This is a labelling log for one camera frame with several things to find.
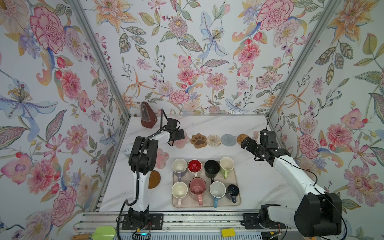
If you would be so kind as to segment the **woven rattan round coaster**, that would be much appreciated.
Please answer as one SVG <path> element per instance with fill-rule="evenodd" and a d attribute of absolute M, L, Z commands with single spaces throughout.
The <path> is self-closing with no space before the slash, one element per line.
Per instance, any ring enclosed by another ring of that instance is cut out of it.
<path fill-rule="evenodd" d="M 240 134 L 237 136 L 237 143 L 239 145 L 241 145 L 243 143 L 243 141 L 248 138 L 249 136 L 248 135 L 245 135 L 245 134 Z"/>

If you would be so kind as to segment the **brown round cork coaster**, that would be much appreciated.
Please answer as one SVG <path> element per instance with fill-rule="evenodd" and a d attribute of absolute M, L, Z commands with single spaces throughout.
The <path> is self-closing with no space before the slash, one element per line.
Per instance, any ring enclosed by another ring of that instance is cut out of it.
<path fill-rule="evenodd" d="M 149 189 L 156 188 L 161 182 L 161 175 L 158 171 L 153 170 L 149 178 Z"/>

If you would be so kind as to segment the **grey-blue woven round coaster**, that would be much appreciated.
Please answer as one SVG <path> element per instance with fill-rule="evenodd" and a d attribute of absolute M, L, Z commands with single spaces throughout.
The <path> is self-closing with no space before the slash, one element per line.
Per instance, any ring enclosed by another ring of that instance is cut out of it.
<path fill-rule="evenodd" d="M 237 138 L 231 134 L 224 134 L 221 136 L 221 143 L 224 146 L 231 147 L 237 143 Z"/>

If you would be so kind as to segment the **white multicolour zigzag coaster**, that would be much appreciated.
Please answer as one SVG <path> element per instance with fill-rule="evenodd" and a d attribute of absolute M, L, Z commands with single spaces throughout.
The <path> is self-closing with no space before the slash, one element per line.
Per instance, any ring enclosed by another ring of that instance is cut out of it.
<path fill-rule="evenodd" d="M 221 137 L 218 135 L 209 135 L 207 137 L 207 144 L 210 147 L 217 148 L 221 143 Z"/>

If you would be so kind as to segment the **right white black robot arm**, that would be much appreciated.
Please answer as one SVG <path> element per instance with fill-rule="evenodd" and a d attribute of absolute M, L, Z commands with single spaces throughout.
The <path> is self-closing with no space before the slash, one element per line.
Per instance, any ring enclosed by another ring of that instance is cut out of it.
<path fill-rule="evenodd" d="M 254 155 L 255 161 L 267 162 L 276 169 L 292 187 L 301 201 L 296 209 L 281 205 L 262 205 L 256 217 L 244 219 L 246 226 L 252 223 L 268 229 L 275 225 L 296 228 L 306 237 L 334 240 L 340 234 L 347 236 L 348 228 L 342 217 L 342 200 L 337 194 L 329 194 L 312 180 L 309 170 L 300 168 L 291 154 L 279 148 L 276 133 L 266 129 L 260 132 L 260 143 L 249 137 L 241 142 L 242 149 Z"/>

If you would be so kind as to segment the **cream mug pink handle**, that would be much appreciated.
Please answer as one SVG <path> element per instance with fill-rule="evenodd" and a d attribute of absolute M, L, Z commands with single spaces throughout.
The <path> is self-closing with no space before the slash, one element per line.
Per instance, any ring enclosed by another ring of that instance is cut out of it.
<path fill-rule="evenodd" d="M 188 194 L 188 186 L 184 182 L 177 182 L 172 187 L 172 195 L 177 200 L 177 207 L 182 206 L 182 199 L 185 198 Z"/>

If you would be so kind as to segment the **small dark navy mug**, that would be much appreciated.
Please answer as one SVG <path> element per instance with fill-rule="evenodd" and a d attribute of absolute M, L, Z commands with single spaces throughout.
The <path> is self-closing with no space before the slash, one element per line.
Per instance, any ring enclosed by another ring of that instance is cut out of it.
<path fill-rule="evenodd" d="M 230 184 L 227 186 L 226 197 L 233 203 L 237 203 L 237 197 L 240 194 L 240 189 L 237 185 Z"/>

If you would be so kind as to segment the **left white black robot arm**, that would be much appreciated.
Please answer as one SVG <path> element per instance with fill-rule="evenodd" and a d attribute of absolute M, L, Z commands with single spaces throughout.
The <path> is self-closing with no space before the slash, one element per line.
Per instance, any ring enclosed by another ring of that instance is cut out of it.
<path fill-rule="evenodd" d="M 165 142 L 172 146 L 175 141 L 185 138 L 184 130 L 177 119 L 167 118 L 155 133 L 135 138 L 129 155 L 129 166 L 134 177 L 134 195 L 132 201 L 125 200 L 120 213 L 129 207 L 125 220 L 135 227 L 146 226 L 150 222 L 150 204 L 146 194 L 149 178 L 157 162 L 159 143 Z"/>

